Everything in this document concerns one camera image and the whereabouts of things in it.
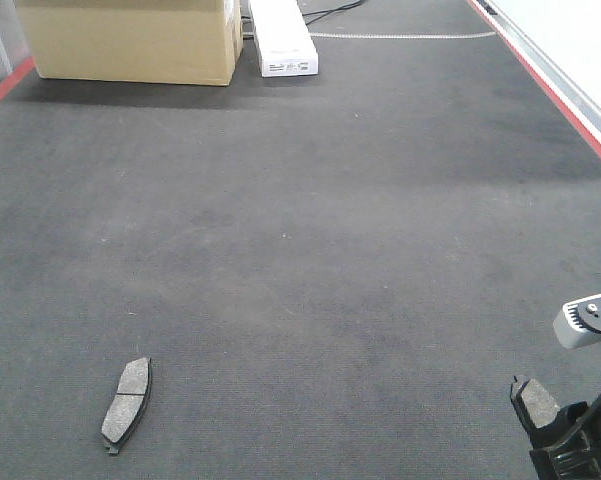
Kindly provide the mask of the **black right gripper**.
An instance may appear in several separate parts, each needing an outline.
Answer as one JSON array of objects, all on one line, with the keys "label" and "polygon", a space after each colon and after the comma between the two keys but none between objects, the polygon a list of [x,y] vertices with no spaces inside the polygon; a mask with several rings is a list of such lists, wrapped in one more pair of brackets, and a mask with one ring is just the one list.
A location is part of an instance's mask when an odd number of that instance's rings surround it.
[{"label": "black right gripper", "polygon": [[601,393],[591,405],[533,404],[528,414],[540,479],[601,479]]}]

